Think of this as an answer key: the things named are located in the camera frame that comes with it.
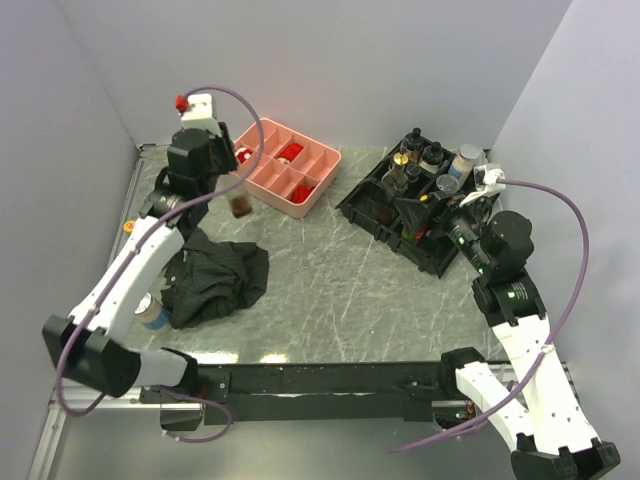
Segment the glass oil bottle gold spout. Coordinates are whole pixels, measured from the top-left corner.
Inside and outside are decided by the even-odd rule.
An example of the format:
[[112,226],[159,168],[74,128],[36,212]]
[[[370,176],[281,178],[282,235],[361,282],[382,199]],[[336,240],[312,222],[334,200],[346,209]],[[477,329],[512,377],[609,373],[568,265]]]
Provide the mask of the glass oil bottle gold spout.
[[396,153],[391,159],[388,171],[380,181],[383,196],[376,210],[375,219],[385,226],[389,226],[397,216],[394,200],[403,197],[407,190],[405,167],[408,163],[406,155]]

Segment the clear lid seasoning jar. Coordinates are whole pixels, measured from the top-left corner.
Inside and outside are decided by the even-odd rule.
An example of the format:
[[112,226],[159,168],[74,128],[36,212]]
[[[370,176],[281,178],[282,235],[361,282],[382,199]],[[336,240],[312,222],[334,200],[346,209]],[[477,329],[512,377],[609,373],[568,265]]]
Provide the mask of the clear lid seasoning jar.
[[437,188],[446,195],[454,195],[460,189],[459,179],[450,174],[442,174],[436,178]]

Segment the white salt bottle black cap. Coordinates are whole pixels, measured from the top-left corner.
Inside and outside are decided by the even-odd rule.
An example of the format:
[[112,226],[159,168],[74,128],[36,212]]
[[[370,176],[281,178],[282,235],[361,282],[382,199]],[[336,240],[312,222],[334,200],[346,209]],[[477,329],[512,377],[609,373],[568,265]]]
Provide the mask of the white salt bottle black cap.
[[427,145],[421,156],[420,165],[428,172],[436,174],[444,160],[444,153],[440,142]]

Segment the blue label white granule bottle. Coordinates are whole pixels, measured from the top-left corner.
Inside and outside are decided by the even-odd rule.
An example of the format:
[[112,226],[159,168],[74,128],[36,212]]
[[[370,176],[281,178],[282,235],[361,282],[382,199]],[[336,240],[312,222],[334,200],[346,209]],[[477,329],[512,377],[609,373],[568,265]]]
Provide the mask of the blue label white granule bottle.
[[484,151],[472,144],[461,145],[455,154],[448,170],[460,185],[463,185],[472,173],[476,164],[484,158]]

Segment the brown spice bottle black cap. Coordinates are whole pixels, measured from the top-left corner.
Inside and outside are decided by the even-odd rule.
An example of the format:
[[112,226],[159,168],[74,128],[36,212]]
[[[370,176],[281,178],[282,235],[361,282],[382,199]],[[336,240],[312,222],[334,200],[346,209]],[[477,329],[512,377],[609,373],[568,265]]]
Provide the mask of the brown spice bottle black cap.
[[401,141],[400,153],[406,155],[408,161],[418,164],[421,160],[424,149],[424,139],[421,135],[421,129],[414,127],[411,132],[407,133]]

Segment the sauce bottle yellow cap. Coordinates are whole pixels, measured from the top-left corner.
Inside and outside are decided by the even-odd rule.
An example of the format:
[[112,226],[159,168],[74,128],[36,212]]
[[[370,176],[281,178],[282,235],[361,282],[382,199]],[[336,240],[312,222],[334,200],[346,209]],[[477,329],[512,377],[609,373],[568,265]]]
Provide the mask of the sauce bottle yellow cap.
[[131,233],[134,230],[134,227],[135,227],[135,221],[130,220],[124,223],[123,230],[125,233]]
[[401,238],[411,245],[417,245],[420,243],[427,229],[428,226],[426,223],[422,223],[419,227],[413,229],[404,227],[401,233]]

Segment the blue label jar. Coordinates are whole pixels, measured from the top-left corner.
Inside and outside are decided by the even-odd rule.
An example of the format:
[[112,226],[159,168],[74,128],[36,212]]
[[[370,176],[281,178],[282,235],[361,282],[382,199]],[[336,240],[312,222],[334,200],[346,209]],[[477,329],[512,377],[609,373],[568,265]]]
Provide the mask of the blue label jar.
[[155,335],[162,335],[171,330],[168,311],[149,292],[140,300],[135,310],[135,319]]

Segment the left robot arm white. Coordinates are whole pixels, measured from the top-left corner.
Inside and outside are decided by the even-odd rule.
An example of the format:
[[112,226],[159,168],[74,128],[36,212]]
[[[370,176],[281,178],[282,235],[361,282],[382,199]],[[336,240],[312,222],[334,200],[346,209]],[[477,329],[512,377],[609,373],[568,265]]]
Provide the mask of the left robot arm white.
[[133,350],[123,339],[134,312],[161,270],[182,249],[217,196],[219,177],[236,158],[225,123],[184,123],[167,149],[125,246],[92,291],[65,317],[53,315],[42,335],[58,380],[69,379],[101,396],[120,397],[133,387],[162,386],[176,401],[200,390],[198,362],[162,348]]

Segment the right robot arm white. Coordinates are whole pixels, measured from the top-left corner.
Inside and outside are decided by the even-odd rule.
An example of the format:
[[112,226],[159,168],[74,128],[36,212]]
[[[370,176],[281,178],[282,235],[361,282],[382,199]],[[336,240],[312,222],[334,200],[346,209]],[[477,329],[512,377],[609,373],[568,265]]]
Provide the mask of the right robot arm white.
[[510,450],[518,479],[601,479],[621,462],[586,418],[551,337],[538,288],[525,264],[532,224],[513,211],[491,212],[479,194],[456,195],[438,226],[478,272],[472,290],[502,345],[516,383],[506,387],[471,347],[441,357],[440,391],[479,408]]

